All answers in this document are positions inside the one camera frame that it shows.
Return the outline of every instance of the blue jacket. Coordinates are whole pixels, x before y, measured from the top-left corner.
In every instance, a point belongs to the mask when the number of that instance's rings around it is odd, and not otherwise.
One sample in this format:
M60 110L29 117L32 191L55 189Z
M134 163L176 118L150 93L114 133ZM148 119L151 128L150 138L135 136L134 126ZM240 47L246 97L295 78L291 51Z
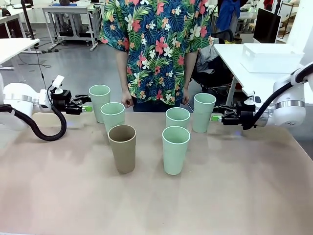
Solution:
M216 26L220 31L229 29L231 17L233 12L236 11L237 18L240 16L240 0L224 0L221 5L219 18L216 22Z

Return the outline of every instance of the monitor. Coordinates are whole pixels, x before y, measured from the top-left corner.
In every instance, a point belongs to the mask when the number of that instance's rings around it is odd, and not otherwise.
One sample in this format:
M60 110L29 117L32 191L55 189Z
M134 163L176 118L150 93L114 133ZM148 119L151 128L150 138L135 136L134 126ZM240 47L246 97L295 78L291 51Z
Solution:
M253 38L260 43L275 43L279 25L280 16L270 11L259 9Z

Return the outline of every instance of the pants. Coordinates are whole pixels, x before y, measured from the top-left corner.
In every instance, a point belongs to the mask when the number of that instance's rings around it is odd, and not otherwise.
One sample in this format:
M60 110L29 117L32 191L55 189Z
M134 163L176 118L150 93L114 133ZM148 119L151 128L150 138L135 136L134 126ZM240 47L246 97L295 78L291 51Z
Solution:
M181 100L177 100L175 105L168 105L161 100L150 100L144 103L137 103L137 99L133 97L133 102L134 112L165 113L170 108L179 107Z

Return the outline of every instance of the silver ring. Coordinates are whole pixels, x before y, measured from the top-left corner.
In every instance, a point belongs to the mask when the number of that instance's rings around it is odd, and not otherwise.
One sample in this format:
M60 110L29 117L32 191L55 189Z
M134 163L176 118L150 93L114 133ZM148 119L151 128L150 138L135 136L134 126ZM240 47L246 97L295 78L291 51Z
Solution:
M282 101L282 102L275 104L275 109L292 107L292 106L305 107L305 103L303 101L300 101L300 100Z
M16 99L16 100L21 100L21 101L27 101L31 102L32 97L27 96L27 95L20 95L20 94L4 94L4 99Z

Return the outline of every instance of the brown cup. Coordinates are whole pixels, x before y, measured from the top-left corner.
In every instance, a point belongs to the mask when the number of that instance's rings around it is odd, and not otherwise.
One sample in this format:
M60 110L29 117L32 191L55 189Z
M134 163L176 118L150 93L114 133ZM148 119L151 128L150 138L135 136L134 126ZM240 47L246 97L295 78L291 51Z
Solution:
M108 137L118 172L132 172L136 159L136 130L132 126L119 125L109 131Z

